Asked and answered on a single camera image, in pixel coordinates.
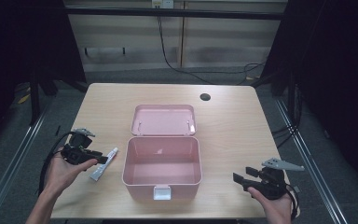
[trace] human hand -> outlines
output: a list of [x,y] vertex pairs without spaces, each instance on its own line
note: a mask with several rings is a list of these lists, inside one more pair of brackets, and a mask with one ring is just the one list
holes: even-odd
[[48,181],[44,191],[49,190],[56,197],[60,196],[75,181],[78,174],[97,163],[96,159],[91,159],[78,165],[73,165],[64,160],[61,153],[57,153],[50,162]]
[[280,199],[269,200],[260,191],[252,187],[248,188],[248,192],[263,206],[269,224],[291,223],[292,200],[287,193]]

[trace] cord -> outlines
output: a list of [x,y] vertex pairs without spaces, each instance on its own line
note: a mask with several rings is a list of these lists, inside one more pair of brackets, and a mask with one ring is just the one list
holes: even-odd
[[48,153],[44,163],[43,163],[43,167],[42,170],[40,171],[40,176],[39,176],[39,193],[38,196],[40,196],[40,194],[42,193],[43,189],[45,188],[45,178],[46,178],[46,172],[48,171],[48,166],[50,165],[51,160],[53,159],[53,157],[61,151],[56,151],[54,152],[54,150],[57,148],[57,145],[61,142],[61,140],[68,136],[69,134],[74,134],[74,132],[68,132],[63,134],[54,144],[54,146],[51,148],[50,152]]
[[[241,82],[235,84],[235,85],[238,86],[238,85],[240,85],[240,84],[242,84],[243,82],[246,81],[247,73],[248,73],[248,72],[250,72],[250,71],[256,69],[258,66],[264,65],[264,64],[266,63],[266,62],[262,62],[262,63],[248,63],[248,64],[246,64],[246,65],[244,66],[243,71],[241,71],[241,72],[215,72],[215,71],[213,71],[213,72],[208,72],[208,71],[206,71],[206,72],[187,72],[187,71],[179,70],[179,69],[173,68],[173,67],[170,65],[170,63],[168,62],[168,60],[167,60],[167,55],[166,55],[165,46],[164,46],[164,38],[163,38],[163,34],[162,34],[162,22],[161,22],[161,17],[160,17],[160,16],[158,16],[158,30],[159,30],[159,37],[160,37],[160,41],[161,41],[162,54],[164,55],[165,63],[166,63],[172,70],[174,70],[174,71],[176,71],[176,72],[178,72],[178,73],[191,75],[192,77],[195,77],[196,79],[198,79],[198,80],[200,80],[200,81],[203,81],[203,82],[205,82],[205,83],[211,84],[211,85],[218,85],[218,84],[217,84],[217,83],[212,83],[211,81],[208,81],[208,80],[206,80],[206,79],[203,79],[203,78],[201,78],[201,77],[199,77],[199,76],[197,76],[197,75],[195,75],[195,74],[203,74],[203,73],[210,73],[210,74],[241,74],[241,73],[244,73],[244,74],[245,74],[245,78],[244,78]],[[246,70],[246,68],[247,68],[248,66],[251,66],[251,65],[255,65],[255,67]]]
[[288,127],[285,127],[285,130],[283,130],[283,131],[285,131],[285,133],[282,133],[281,135],[278,135],[278,136],[274,136],[274,139],[278,139],[278,138],[282,138],[282,137],[286,136],[287,135],[287,129],[288,129]]
[[294,220],[296,218],[297,212],[298,212],[298,204],[299,204],[298,195],[297,195],[296,190],[291,185],[286,184],[286,186],[289,187],[293,191],[293,193],[295,194],[295,197],[293,197],[293,195],[290,192],[290,190],[286,189],[287,194],[290,196],[290,199],[292,200],[293,208],[292,208],[291,219]]
[[285,144],[293,135],[295,135],[296,132],[298,132],[298,128],[299,128],[300,121],[301,121],[301,116],[302,116],[302,104],[303,104],[303,96],[302,96],[302,94],[301,94],[301,92],[299,91],[298,88],[296,88],[296,104],[297,104],[297,111],[296,111],[296,117],[295,117],[294,123],[291,124],[288,127],[284,127],[284,128],[281,128],[278,131],[272,132],[272,135],[275,135],[277,133],[281,133],[281,132],[285,132],[285,131],[291,131],[290,135],[287,136],[287,138],[285,138],[282,142],[280,142],[279,145],[277,145],[277,148],[279,148],[283,144]]

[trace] black pole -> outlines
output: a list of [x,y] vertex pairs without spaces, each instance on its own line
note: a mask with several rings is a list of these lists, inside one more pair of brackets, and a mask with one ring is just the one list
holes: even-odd
[[31,107],[32,107],[32,117],[30,125],[34,125],[40,115],[40,104],[39,104],[39,85],[36,75],[36,71],[31,72],[30,76],[30,87],[31,87]]
[[296,79],[294,72],[290,72],[288,93],[287,93],[287,112],[289,114],[290,120],[296,124],[296,113],[295,113],[295,99],[296,99]]
[[125,8],[125,7],[20,7],[31,13],[64,13],[75,15],[117,15],[153,17],[192,17],[280,21],[283,13],[213,11],[168,8]]

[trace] gray floor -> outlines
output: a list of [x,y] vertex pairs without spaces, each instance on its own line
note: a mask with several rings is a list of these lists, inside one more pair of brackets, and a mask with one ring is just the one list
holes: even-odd
[[[242,71],[243,67],[229,68],[192,68],[187,71]],[[257,71],[249,73],[249,79],[244,84],[249,84],[257,77]],[[145,69],[116,72],[87,73],[89,83],[93,82],[125,82],[125,83],[176,83],[176,84],[206,84],[203,81],[189,75],[180,74],[172,69]],[[244,74],[197,74],[214,84],[233,85],[244,79]],[[36,201],[35,191],[38,185],[38,176],[43,159],[48,154],[49,148],[56,141],[56,132],[60,126],[61,132],[70,130],[76,117],[76,112],[81,105],[84,93],[74,90],[63,83],[59,86],[55,97],[41,96],[42,105],[50,107],[46,111],[43,124],[40,127],[29,152],[25,155],[19,172],[10,183],[6,197],[0,204],[0,223],[23,223]],[[261,105],[272,131],[284,127],[282,115],[276,104],[276,98],[272,97],[269,85],[263,85],[256,89]],[[11,159],[14,157],[23,136],[29,129],[30,101],[18,105],[17,100],[23,95],[23,91],[16,93],[17,97],[11,108],[7,111],[2,132],[0,132],[0,179],[7,171]],[[309,147],[312,158],[317,163],[327,186],[331,189],[338,207],[342,210],[347,223],[358,223],[358,174],[342,158],[334,142],[324,136],[324,128],[316,117],[304,105],[301,117],[300,133]],[[277,145],[285,138],[276,135]],[[279,148],[283,160],[296,164],[304,164],[298,152],[297,146],[291,139]],[[294,223],[335,223],[326,208],[324,198],[316,187],[309,171],[287,172],[291,183],[300,189],[300,216]],[[102,220],[69,220],[68,223],[101,223]],[[243,223],[266,223],[264,218],[247,219]],[[64,220],[54,220],[52,223],[64,223]]]

